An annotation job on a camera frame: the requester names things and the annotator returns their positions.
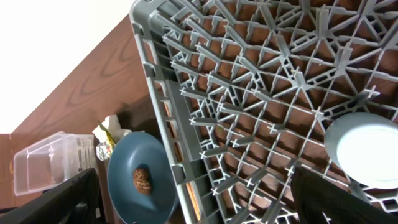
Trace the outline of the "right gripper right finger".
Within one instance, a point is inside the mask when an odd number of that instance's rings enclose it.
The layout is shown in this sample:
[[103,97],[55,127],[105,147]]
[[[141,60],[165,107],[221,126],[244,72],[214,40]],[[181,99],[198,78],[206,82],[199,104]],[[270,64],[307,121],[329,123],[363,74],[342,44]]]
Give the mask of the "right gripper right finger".
[[291,178],[295,209],[301,223],[397,223],[390,215],[349,194],[313,172],[297,167]]

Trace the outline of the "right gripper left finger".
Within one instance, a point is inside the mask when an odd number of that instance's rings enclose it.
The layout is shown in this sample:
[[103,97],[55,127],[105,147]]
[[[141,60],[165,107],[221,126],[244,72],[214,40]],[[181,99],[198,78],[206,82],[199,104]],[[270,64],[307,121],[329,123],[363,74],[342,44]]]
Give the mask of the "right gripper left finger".
[[1,216],[1,223],[99,223],[99,178],[93,168]]

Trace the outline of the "light blue cup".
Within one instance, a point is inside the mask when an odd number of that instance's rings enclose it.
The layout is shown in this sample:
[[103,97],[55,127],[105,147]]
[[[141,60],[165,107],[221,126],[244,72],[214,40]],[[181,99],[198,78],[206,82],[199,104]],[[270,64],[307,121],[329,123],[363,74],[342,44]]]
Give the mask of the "light blue cup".
[[397,187],[397,124],[371,113],[346,114],[326,130],[330,159],[351,178],[368,187]]

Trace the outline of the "dark blue plate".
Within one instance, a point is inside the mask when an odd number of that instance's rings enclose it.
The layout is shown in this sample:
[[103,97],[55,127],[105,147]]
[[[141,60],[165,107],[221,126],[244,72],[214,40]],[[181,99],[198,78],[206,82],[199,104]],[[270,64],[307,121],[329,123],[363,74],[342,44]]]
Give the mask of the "dark blue plate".
[[124,223],[165,223],[178,196],[163,144],[144,132],[123,137],[108,164],[108,190]]

